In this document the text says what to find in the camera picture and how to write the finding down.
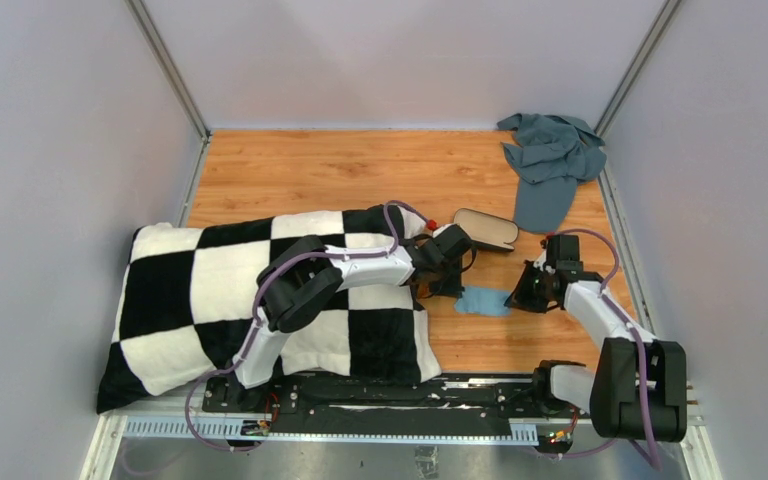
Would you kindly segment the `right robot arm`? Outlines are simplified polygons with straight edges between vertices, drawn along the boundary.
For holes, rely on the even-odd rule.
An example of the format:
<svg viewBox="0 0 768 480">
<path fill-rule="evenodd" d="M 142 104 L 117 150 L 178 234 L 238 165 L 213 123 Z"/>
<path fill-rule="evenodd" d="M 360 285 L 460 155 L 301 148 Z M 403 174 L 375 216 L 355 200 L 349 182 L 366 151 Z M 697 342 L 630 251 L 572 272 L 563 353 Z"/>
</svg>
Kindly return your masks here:
<svg viewBox="0 0 768 480">
<path fill-rule="evenodd" d="M 688 427 L 684 348 L 645 329 L 619 305 L 610 275 L 588 271 L 580 230 L 547 235 L 542 253 L 528 260 L 505 304 L 531 313 L 562 310 L 599 348 L 594 369 L 544 360 L 533 372 L 531 403 L 544 417 L 568 407 L 587 414 L 603 438 L 678 443 Z"/>
</svg>

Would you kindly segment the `orange sunglasses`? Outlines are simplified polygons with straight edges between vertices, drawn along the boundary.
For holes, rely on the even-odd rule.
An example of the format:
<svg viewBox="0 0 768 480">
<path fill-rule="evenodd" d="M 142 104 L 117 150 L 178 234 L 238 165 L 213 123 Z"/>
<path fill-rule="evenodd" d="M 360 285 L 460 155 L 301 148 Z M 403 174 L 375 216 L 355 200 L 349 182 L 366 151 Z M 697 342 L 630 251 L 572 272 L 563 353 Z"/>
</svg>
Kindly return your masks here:
<svg viewBox="0 0 768 480">
<path fill-rule="evenodd" d="M 432 296 L 431 283 L 429 281 L 416 281 L 411 285 L 411 291 L 413 296 L 420 300 L 430 298 Z"/>
</svg>

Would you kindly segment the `grey-blue crumpled cloth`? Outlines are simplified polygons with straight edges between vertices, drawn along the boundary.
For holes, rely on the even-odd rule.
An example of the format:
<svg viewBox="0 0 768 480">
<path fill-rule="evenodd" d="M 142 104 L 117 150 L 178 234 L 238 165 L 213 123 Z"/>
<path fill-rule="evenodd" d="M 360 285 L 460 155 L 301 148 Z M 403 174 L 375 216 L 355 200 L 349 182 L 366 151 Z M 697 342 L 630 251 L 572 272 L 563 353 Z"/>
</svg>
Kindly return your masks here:
<svg viewBox="0 0 768 480">
<path fill-rule="evenodd" d="M 573 116 L 518 113 L 498 121 L 496 127 L 512 134 L 502 149 L 518 177 L 513 222 L 530 233 L 557 230 L 578 187 L 603 171 L 605 141 Z"/>
</svg>

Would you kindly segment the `black glasses case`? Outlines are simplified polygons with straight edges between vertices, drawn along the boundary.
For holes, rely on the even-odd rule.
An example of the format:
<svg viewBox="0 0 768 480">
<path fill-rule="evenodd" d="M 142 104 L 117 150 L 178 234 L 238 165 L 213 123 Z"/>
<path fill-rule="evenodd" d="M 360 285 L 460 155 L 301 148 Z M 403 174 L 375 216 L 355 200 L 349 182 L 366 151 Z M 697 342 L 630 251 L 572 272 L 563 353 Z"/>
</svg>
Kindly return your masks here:
<svg viewBox="0 0 768 480">
<path fill-rule="evenodd" d="M 455 212 L 453 222 L 464 230 L 479 249 L 505 253 L 515 250 L 519 228 L 508 219 L 461 208 Z"/>
</svg>

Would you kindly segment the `small blue cleaning cloth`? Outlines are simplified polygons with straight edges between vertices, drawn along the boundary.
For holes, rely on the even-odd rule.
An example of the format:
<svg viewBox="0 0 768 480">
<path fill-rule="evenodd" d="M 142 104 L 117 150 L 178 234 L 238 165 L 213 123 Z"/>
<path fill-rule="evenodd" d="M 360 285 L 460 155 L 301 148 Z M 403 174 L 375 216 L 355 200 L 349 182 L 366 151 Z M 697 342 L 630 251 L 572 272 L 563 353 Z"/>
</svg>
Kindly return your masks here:
<svg viewBox="0 0 768 480">
<path fill-rule="evenodd" d="M 462 314 L 476 314 L 488 317 L 505 317 L 511 313 L 506 305 L 509 294 L 504 290 L 466 286 L 454 309 Z"/>
</svg>

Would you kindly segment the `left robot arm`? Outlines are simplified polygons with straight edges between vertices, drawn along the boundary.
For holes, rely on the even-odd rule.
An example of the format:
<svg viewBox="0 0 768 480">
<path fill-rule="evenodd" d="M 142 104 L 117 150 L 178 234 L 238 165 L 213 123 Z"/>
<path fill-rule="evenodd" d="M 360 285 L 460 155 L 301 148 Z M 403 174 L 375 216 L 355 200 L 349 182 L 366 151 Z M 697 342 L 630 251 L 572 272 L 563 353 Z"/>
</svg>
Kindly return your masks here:
<svg viewBox="0 0 768 480">
<path fill-rule="evenodd" d="M 243 413 L 258 411 L 266 386 L 290 335 L 310 325 L 332 297 L 352 288 L 404 287 L 465 269 L 464 255 L 477 248 L 456 224 L 446 224 L 417 240 L 395 238 L 388 247 L 341 248 L 307 235 L 258 276 L 253 321 L 241 349 L 224 374 L 236 378 L 228 400 Z"/>
</svg>

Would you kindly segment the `black white checkered pillow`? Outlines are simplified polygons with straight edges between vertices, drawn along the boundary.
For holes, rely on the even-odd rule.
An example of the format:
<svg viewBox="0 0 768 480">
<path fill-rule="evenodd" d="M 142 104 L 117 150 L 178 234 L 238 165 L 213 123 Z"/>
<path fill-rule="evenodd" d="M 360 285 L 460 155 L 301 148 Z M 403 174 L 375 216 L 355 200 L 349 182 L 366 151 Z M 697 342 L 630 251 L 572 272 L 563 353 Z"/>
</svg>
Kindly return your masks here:
<svg viewBox="0 0 768 480">
<path fill-rule="evenodd" d="M 205 228 L 168 223 L 138 229 L 124 272 L 96 410 L 105 413 L 159 396 L 228 366 L 252 323 L 257 276 L 306 235 L 336 247 L 388 247 L 424 229 L 392 206 L 279 215 Z M 275 364 L 283 376 L 321 369 L 399 384 L 441 371 L 426 309 L 408 287 L 336 294 L 295 332 Z"/>
</svg>

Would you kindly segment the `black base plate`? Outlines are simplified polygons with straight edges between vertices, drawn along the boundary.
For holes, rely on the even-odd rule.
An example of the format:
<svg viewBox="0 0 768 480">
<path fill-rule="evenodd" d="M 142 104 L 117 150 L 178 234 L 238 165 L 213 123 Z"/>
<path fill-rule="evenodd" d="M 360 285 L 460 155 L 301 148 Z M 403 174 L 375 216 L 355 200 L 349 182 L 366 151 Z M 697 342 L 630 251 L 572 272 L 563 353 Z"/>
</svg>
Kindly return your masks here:
<svg viewBox="0 0 768 480">
<path fill-rule="evenodd" d="M 199 399 L 205 413 L 262 417 L 276 434 L 325 438 L 525 440 L 528 424 L 548 438 L 586 418 L 539 406 L 528 374 L 448 373 L 401 385 L 307 372 L 249 390 L 215 377 Z"/>
</svg>

